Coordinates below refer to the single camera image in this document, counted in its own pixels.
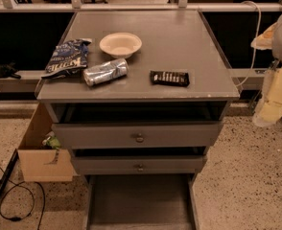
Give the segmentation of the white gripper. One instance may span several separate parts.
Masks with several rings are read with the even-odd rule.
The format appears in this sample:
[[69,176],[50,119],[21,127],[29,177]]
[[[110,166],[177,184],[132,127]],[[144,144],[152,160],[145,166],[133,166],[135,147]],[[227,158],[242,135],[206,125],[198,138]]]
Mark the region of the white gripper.
[[[250,46],[257,50],[272,49],[272,55],[282,61],[282,14],[276,23],[256,36]],[[269,127],[282,118],[282,67],[266,71],[261,94],[252,122],[257,127]]]

